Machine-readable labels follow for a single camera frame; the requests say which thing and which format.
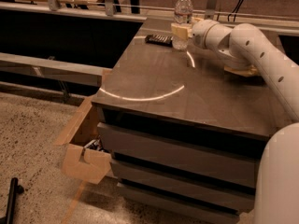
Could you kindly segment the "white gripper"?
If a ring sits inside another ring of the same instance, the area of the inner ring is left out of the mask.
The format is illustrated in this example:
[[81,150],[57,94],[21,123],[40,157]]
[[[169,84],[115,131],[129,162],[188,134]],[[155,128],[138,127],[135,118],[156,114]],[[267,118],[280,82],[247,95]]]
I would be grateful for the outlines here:
[[190,24],[171,24],[173,39],[187,41],[192,33],[193,44],[200,49],[218,50],[219,45],[228,44],[229,35],[232,29],[213,20],[204,20],[199,17],[192,17]]

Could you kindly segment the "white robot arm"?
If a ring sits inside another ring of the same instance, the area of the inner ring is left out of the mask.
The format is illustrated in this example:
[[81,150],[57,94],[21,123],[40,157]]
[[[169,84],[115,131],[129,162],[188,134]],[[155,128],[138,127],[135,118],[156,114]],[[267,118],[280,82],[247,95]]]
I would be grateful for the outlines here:
[[255,66],[292,124],[267,142],[258,170],[253,224],[299,224],[299,66],[256,26],[213,20],[171,25],[173,35],[209,49],[234,70]]

